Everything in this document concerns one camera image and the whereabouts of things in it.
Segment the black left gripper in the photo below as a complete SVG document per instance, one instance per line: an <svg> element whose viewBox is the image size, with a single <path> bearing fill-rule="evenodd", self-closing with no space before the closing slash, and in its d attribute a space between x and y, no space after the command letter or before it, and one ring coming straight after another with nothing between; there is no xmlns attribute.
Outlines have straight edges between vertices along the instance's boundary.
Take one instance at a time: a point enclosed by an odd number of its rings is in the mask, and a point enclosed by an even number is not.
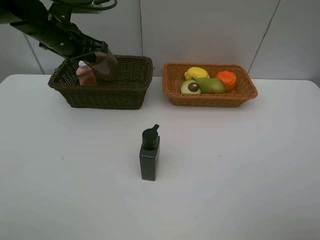
<svg viewBox="0 0 320 240"><path fill-rule="evenodd" d="M79 60L96 65L95 53L107 53L108 45L80 31L65 18L56 17L48 11L23 15L10 26L39 41L39 46L68 60Z"/></svg>

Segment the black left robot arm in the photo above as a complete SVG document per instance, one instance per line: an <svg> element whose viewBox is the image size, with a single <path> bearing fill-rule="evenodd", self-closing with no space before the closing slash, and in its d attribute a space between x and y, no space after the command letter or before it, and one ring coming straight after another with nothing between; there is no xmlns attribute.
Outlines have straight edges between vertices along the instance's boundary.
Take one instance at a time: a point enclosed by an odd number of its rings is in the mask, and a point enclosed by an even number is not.
<svg viewBox="0 0 320 240"><path fill-rule="evenodd" d="M0 22L37 40L39 47L68 60L100 63L98 55L111 57L104 41L84 34L71 22L72 14L99 14L113 9L116 0L54 0L46 8L40 0L2 0Z"/></svg>

